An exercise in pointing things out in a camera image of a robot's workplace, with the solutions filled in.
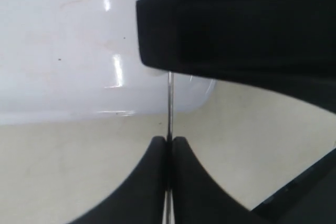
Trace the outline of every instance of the glossy white surface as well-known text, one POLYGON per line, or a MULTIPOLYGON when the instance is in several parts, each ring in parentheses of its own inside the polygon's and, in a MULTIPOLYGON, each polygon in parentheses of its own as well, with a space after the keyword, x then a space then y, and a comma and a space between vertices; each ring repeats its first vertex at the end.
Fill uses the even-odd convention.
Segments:
MULTIPOLYGON (((136 0, 0 0, 0 124, 166 111, 167 76, 140 63, 136 0)), ((177 75, 175 108, 213 89, 177 75)))

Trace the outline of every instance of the metal rod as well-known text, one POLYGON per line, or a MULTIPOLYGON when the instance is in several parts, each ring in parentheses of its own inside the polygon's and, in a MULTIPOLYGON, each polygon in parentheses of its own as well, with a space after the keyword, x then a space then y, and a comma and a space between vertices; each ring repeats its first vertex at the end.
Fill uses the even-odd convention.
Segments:
MULTIPOLYGON (((174 120, 174 73, 168 73, 168 133, 167 142, 171 146, 173 141, 173 120, 174 120)), ((172 212, 172 188, 168 181, 166 195, 166 224, 171 224, 172 212)))

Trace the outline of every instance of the beige floor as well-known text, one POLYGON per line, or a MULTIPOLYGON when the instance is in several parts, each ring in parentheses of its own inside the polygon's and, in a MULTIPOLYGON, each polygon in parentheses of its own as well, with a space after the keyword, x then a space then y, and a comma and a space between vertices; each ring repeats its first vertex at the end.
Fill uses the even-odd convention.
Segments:
MULTIPOLYGON (((327 152, 336 116, 272 92, 220 82, 197 111, 177 114, 175 135, 232 196, 258 205, 327 152)), ((166 115, 0 127, 0 223, 59 224, 113 191, 166 115)))

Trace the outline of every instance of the curved black edge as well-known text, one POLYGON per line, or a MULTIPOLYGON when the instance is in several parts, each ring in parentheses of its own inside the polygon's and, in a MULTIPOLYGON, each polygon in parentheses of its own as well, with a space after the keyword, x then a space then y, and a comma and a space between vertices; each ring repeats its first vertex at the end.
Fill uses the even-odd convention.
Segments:
POLYGON ((335 1, 138 0, 141 60, 336 113, 335 1))
POLYGON ((176 224, 268 223, 242 207, 213 181, 185 138, 175 138, 172 153, 176 224))
POLYGON ((137 167, 120 187, 71 224, 161 224, 165 187, 166 141, 163 137, 154 137, 137 167))

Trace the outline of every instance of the white plastic surface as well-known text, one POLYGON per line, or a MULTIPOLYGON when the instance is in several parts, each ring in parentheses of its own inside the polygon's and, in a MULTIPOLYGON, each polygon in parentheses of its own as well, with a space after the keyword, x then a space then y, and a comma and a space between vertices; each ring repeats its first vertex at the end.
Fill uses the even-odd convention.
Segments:
MULTIPOLYGON (((0 124, 165 112, 167 74, 140 62, 135 1, 0 0, 0 124)), ((176 110, 213 86, 176 75, 176 110)))

